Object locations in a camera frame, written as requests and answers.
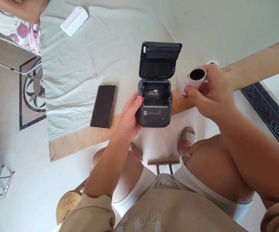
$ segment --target printer lid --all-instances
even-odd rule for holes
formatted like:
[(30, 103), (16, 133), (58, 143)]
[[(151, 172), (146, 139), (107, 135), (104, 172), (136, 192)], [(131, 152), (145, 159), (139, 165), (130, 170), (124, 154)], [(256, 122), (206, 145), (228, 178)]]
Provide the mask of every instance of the printer lid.
[(181, 43), (143, 42), (139, 62), (140, 78), (171, 78), (175, 73), (176, 60), (181, 48)]

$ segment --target black phone screen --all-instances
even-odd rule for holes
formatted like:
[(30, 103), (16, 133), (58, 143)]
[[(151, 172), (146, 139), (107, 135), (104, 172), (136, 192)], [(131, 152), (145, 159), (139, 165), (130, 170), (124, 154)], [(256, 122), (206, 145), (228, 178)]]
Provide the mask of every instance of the black phone screen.
[(111, 121), (111, 113), (114, 107), (116, 86), (100, 85), (95, 99), (91, 118), (91, 127), (108, 129)]

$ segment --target white shorts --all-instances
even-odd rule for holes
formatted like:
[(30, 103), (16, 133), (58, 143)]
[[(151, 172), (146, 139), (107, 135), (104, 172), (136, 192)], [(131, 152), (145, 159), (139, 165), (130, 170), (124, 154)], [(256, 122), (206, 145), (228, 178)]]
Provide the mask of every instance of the white shorts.
[(199, 181), (189, 172), (186, 166), (182, 164), (182, 167), (179, 168), (174, 175), (166, 173), (155, 175), (144, 166), (143, 172), (130, 194), (122, 201), (113, 203), (112, 205), (122, 217), (149, 189), (156, 188), (160, 185), (168, 185), (180, 188), (181, 190), (200, 193), (211, 200), (236, 222), (239, 222), (243, 218), (253, 203), (238, 204), (224, 198)]

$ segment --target beige shirt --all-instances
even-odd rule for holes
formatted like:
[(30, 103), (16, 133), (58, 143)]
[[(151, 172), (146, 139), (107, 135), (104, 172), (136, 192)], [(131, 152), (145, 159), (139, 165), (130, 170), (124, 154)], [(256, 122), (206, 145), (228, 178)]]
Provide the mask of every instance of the beige shirt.
[[(60, 232), (246, 231), (201, 194), (177, 189), (149, 190), (113, 229), (114, 224), (108, 196), (83, 194)], [(261, 231), (279, 232), (279, 203), (265, 214)]]

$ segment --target printer label sticker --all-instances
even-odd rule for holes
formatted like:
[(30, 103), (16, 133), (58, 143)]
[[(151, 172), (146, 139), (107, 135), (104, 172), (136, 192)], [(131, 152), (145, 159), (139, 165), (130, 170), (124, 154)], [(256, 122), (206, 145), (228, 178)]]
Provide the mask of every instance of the printer label sticker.
[(158, 90), (148, 90), (148, 95), (158, 95)]
[(144, 115), (161, 114), (161, 111), (144, 111)]

